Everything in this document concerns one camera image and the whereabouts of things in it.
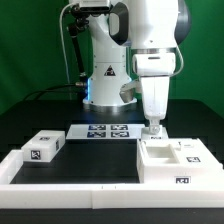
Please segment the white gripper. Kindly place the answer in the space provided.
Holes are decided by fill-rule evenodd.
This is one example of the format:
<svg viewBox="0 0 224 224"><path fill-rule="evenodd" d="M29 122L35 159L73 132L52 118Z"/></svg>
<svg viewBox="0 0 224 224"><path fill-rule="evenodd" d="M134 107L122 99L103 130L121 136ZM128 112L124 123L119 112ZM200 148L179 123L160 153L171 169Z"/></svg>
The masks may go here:
<svg viewBox="0 0 224 224"><path fill-rule="evenodd" d="M175 54L135 54L132 62L140 79L145 118L151 125L159 125L166 116L170 76L176 67Z"/></svg>

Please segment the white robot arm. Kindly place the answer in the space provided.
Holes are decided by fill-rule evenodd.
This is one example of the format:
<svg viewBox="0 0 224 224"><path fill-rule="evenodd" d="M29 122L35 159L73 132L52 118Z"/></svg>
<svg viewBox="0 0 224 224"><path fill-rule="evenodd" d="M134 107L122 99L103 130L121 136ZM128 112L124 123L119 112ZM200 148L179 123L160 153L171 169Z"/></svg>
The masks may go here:
<svg viewBox="0 0 224 224"><path fill-rule="evenodd" d="M184 62L179 44L190 30L185 0L82 0L93 44L93 73L84 105L121 110L142 93L152 127L165 118L170 78Z"/></svg>

